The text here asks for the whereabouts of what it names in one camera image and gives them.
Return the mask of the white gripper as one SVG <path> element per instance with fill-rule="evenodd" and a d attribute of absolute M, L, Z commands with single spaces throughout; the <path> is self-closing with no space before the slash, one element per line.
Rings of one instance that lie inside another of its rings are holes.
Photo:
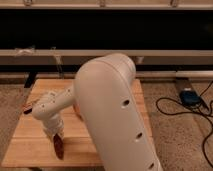
<path fill-rule="evenodd" d="M 47 137 L 52 140 L 55 135 L 64 137 L 64 122 L 59 115 L 48 118 L 43 122 L 43 131 Z"/>

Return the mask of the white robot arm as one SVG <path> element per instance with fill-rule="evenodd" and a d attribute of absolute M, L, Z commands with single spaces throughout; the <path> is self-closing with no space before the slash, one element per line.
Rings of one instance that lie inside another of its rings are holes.
<path fill-rule="evenodd" d="M 61 110 L 76 104 L 105 171 L 163 171 L 131 90 L 135 74 L 125 54 L 94 58 L 69 87 L 39 99 L 32 115 L 51 127 Z"/>

